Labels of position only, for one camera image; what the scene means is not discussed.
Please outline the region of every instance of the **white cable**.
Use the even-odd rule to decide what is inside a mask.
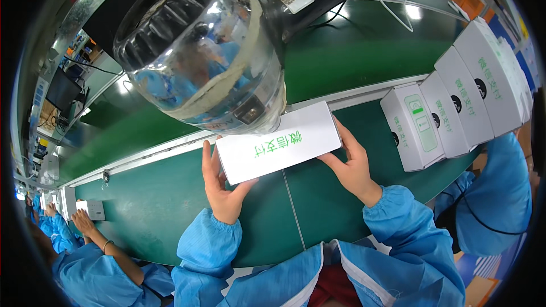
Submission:
[[[394,18],[396,18],[396,20],[399,21],[400,24],[402,24],[404,26],[404,28],[406,28],[409,32],[413,32],[413,26],[411,25],[411,21],[408,17],[408,13],[407,13],[407,10],[406,10],[406,2],[407,0],[404,0],[404,15],[406,16],[406,20],[409,24],[409,26],[406,25],[406,23],[404,23],[400,18],[398,18],[397,15],[395,15],[395,13],[393,11],[391,11],[391,9],[389,9],[389,7],[383,2],[383,0],[379,0],[379,2],[381,3],[381,5],[383,5],[383,7],[389,11],[390,14],[392,14],[392,16]]]
[[[32,166],[34,166],[34,170],[32,170],[31,176],[30,177],[24,177],[24,179],[31,179],[34,176],[34,171],[36,171],[36,164],[34,163],[34,161],[32,161],[29,158],[25,157],[23,154],[21,154],[21,156],[23,158],[25,158],[26,160],[28,160],[32,164]]]

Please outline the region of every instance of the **woman's wrist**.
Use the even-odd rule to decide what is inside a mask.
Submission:
[[[102,235],[102,233],[97,228],[93,228],[89,232],[86,232],[85,235],[96,244],[100,244],[100,241],[106,239],[106,237],[104,237],[104,235]]]
[[[358,199],[368,208],[373,207],[383,196],[383,189],[375,181],[371,181],[370,185],[363,190],[362,193],[356,195]]]

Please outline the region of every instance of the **black cable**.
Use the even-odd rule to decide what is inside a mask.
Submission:
[[[108,71],[108,70],[101,69],[101,68],[99,68],[99,67],[97,67],[97,66],[94,66],[94,65],[91,65],[91,64],[87,64],[87,63],[82,63],[82,62],[75,61],[75,60],[73,60],[73,59],[70,58],[70,57],[66,57],[66,56],[65,56],[65,58],[68,59],[68,60],[70,60],[70,61],[72,61],[72,62],[74,62],[74,63],[81,64],[81,65],[86,65],[86,66],[90,66],[90,67],[95,68],[95,69],[97,69],[97,70],[100,70],[100,71],[102,71],[102,72],[111,73],[112,75],[118,75],[118,76],[119,76],[119,75],[122,75],[122,74],[123,74],[123,70],[122,70],[120,73],[112,72],[112,71]]]
[[[466,196],[465,196],[465,192],[463,192],[463,190],[461,189],[461,187],[459,186],[459,183],[457,181],[455,181],[455,184],[457,185],[457,187],[459,188],[459,191],[461,191],[461,195],[462,195],[462,199],[465,200],[465,203],[466,203],[466,206],[468,207],[468,211],[470,211],[470,213],[472,214],[472,216],[476,219],[476,221],[478,221],[478,223],[480,223],[481,225],[483,225],[486,229],[489,229],[493,232],[498,232],[498,233],[501,233],[503,235],[521,235],[522,233],[526,232],[527,229],[523,230],[522,232],[506,232],[506,231],[501,231],[501,230],[497,230],[497,229],[493,229],[492,227],[488,226],[487,224],[485,224],[484,222],[481,221],[481,219],[478,218],[478,216],[476,216],[474,214],[474,211],[472,211],[472,209],[470,208],[470,205],[468,204],[468,201],[466,200]]]
[[[328,23],[330,23],[332,20],[334,20],[334,19],[340,14],[341,9],[343,9],[343,6],[345,5],[346,2],[347,2],[347,1],[345,0],[343,3],[341,3],[340,8],[338,9],[338,11],[336,12],[336,14],[335,14],[332,18],[328,19],[328,20],[327,20],[326,22],[324,22],[324,23],[309,25],[307,28],[319,28],[319,27],[321,27],[321,26],[327,25]]]
[[[47,116],[47,119],[45,119],[44,123],[41,124],[41,125],[38,125],[38,127],[42,127],[43,125],[45,125],[47,123],[47,121],[49,120],[49,118],[51,118],[51,113],[53,113],[55,109],[52,109],[51,112],[49,112],[49,115]]]

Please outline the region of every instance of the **monitor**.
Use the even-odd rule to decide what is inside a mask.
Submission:
[[[70,108],[72,101],[78,97],[81,87],[67,77],[65,72],[58,67],[51,79],[45,98],[61,112]]]

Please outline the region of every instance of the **hand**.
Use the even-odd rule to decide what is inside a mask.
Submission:
[[[46,216],[55,217],[55,214],[57,213],[57,209],[55,208],[55,204],[49,203],[45,206],[45,212],[44,214]]]
[[[343,163],[332,153],[319,155],[317,158],[328,165],[338,177],[341,185],[357,196],[367,207],[371,208],[381,199],[383,190],[370,178],[368,155],[362,145],[345,126],[334,117],[338,131],[347,153],[347,162]]]
[[[258,178],[244,181],[233,190],[226,190],[226,174],[220,173],[220,156],[218,149],[214,147],[212,158],[210,156],[210,143],[203,142],[202,160],[203,179],[205,180],[205,192],[215,218],[226,224],[235,224],[241,214],[242,200],[246,194],[258,182]]]
[[[72,222],[74,222],[76,228],[84,235],[91,237],[94,232],[98,231],[95,224],[89,219],[85,210],[79,209],[76,211],[76,213],[72,215]]]

